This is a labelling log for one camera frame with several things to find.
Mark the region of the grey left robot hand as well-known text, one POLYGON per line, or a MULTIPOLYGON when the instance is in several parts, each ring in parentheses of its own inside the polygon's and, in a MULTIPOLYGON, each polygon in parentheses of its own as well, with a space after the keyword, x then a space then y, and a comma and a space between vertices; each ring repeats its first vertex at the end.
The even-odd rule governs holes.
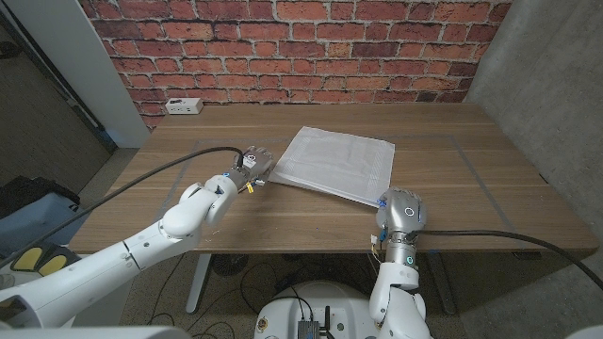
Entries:
POLYGON ((233 166, 228 170, 228 177, 237 189, 243 188, 261 176, 265 176, 273 161, 272 153, 263 147, 249 147, 243 155, 236 155, 233 166))

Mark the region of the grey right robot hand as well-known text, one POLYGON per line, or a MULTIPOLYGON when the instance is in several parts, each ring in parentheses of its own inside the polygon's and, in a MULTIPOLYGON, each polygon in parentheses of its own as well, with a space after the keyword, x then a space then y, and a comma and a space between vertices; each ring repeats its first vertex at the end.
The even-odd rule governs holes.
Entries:
POLYGON ((385 261, 416 267, 416 239, 427 222, 427 208, 412 191, 388 188, 378 200, 377 225, 384 232, 385 261))

